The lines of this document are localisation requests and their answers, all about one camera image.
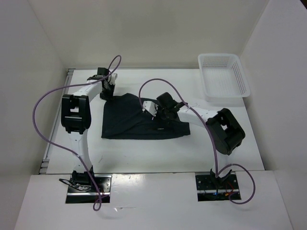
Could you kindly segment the dark navy shorts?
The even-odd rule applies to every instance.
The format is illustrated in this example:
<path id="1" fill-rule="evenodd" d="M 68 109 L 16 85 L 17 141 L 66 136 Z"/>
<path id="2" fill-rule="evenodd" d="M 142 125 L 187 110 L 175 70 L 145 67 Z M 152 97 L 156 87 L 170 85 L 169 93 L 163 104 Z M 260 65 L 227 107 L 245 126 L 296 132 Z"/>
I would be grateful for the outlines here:
<path id="1" fill-rule="evenodd" d="M 189 135 L 189 123 L 152 118 L 142 111 L 134 94 L 114 96 L 105 102 L 101 138 L 164 140 Z"/>

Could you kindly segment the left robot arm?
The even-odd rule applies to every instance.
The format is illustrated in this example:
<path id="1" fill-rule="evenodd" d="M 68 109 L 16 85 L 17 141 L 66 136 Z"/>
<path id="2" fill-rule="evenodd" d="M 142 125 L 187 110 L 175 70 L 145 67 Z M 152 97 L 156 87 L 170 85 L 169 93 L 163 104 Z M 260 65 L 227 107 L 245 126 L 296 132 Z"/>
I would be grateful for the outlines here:
<path id="1" fill-rule="evenodd" d="M 95 189 L 93 164 L 88 150 L 88 130 L 92 122 L 90 102 L 100 96 L 103 100 L 113 97 L 117 74 L 107 68 L 98 68 L 97 73 L 87 79 L 79 90 L 65 94 L 61 101 L 61 125 L 71 141 L 71 149 L 76 160 L 71 179 L 67 185 L 79 191 Z"/>

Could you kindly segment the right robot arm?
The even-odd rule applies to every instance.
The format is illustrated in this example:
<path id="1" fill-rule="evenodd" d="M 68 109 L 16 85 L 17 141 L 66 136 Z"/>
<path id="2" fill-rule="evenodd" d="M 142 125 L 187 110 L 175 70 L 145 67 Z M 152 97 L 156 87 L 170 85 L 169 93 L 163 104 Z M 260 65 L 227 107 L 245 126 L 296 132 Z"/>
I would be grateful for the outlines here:
<path id="1" fill-rule="evenodd" d="M 246 134 L 232 112 L 206 110 L 176 102 L 169 93 L 157 97 L 157 115 L 166 120 L 175 120 L 203 127 L 213 144 L 214 165 L 210 170 L 211 185 L 222 188 L 232 171 L 231 154 L 239 147 Z"/>

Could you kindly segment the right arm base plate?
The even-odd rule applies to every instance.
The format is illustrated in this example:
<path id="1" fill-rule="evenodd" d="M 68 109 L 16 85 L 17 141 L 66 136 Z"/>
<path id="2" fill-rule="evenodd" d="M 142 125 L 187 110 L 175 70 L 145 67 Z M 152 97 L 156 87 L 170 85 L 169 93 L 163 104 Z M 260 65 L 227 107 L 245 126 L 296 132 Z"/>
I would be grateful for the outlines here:
<path id="1" fill-rule="evenodd" d="M 232 200 L 241 200 L 235 173 L 231 173 L 230 176 L 224 182 L 222 182 L 218 188 L 216 188 L 215 184 L 211 180 L 209 172 L 195 174 L 195 181 L 199 202 L 224 201 L 229 200 L 229 196 L 231 196 Z"/>

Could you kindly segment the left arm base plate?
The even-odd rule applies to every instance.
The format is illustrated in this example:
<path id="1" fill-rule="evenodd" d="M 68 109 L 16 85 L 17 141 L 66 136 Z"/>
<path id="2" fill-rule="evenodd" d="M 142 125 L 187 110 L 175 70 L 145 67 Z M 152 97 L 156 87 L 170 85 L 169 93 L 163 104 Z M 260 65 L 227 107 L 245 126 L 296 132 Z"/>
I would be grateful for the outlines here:
<path id="1" fill-rule="evenodd" d="M 110 203 L 111 179 L 111 175 L 97 175 L 95 177 L 95 182 L 102 196 L 102 203 Z M 98 201 L 98 192 L 95 187 L 72 184 L 72 179 L 60 179 L 60 181 L 68 185 L 66 204 L 93 204 Z"/>

